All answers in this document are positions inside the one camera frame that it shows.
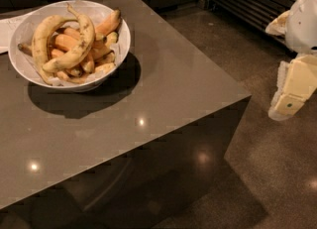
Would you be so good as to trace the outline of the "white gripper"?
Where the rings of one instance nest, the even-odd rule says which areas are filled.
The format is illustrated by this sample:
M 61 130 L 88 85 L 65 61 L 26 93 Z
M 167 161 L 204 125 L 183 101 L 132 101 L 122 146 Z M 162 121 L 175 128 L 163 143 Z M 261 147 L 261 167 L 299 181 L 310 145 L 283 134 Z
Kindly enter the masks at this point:
M 277 91 L 268 117 L 283 121 L 293 117 L 317 89 L 317 0 L 296 0 L 265 32 L 285 35 L 287 47 L 300 54 L 291 62 L 282 61 L 277 71 Z

